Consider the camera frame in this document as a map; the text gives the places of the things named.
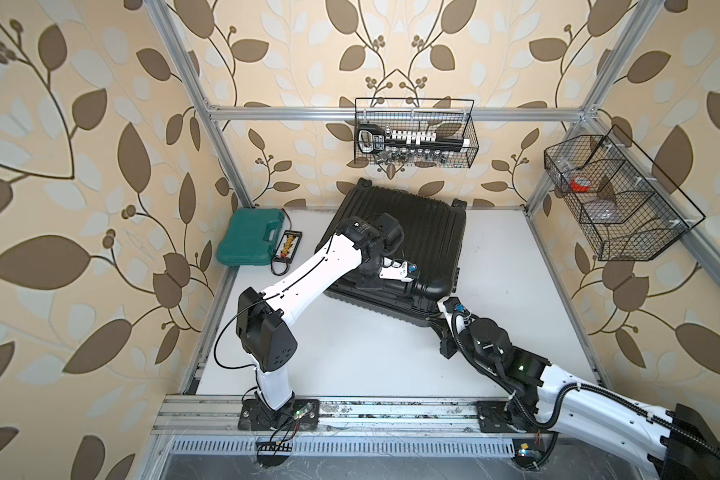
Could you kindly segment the black hard-shell suitcase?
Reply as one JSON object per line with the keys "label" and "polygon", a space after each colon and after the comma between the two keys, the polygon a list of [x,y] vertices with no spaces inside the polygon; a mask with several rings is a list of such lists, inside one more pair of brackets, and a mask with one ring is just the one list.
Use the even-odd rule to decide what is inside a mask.
{"label": "black hard-shell suitcase", "polygon": [[359,179],[348,190],[318,245],[323,246],[346,218],[358,216],[376,223],[389,214],[399,221],[404,234],[392,257],[415,264],[419,275],[410,283],[383,280],[380,287],[368,290],[357,286],[360,273],[354,270],[334,282],[325,295],[426,328],[428,320],[439,315],[437,302],[451,295],[457,284],[466,206],[459,199],[447,204]]}

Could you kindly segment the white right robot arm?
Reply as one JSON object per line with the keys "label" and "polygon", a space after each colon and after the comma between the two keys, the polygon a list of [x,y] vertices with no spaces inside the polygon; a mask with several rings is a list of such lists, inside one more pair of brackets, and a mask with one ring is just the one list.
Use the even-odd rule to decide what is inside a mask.
{"label": "white right robot arm", "polygon": [[665,409],[589,383],[514,345],[495,321],[456,299],[428,324],[443,356],[460,354],[507,394],[507,424],[572,437],[655,479],[720,479],[720,441],[695,409]]}

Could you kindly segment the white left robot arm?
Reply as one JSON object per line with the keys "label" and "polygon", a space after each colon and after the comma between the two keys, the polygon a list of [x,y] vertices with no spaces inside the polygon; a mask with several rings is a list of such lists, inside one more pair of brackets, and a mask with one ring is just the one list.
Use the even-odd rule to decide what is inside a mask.
{"label": "white left robot arm", "polygon": [[401,224],[387,213],[372,222],[350,217],[293,273],[262,291],[248,288],[240,294],[236,334],[255,366],[263,407],[280,414],[292,403],[287,363],[298,342],[291,326],[326,289],[354,270],[373,287],[385,280],[413,281],[417,267],[393,258],[403,240]]}

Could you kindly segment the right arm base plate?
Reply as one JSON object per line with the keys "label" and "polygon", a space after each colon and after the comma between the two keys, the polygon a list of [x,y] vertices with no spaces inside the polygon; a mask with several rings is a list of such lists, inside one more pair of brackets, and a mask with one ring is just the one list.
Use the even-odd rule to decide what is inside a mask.
{"label": "right arm base plate", "polygon": [[490,434],[537,434],[545,429],[531,426],[520,417],[513,417],[506,401],[482,400],[475,403],[475,410],[481,433]]}

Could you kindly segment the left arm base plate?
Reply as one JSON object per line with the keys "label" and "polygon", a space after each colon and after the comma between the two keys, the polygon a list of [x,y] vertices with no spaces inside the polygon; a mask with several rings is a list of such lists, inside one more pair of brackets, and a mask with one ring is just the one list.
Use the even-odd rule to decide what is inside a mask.
{"label": "left arm base plate", "polygon": [[318,399],[291,398],[280,409],[271,409],[262,399],[244,400],[238,420],[240,431],[275,431],[299,423],[299,428],[314,431],[320,417]]}

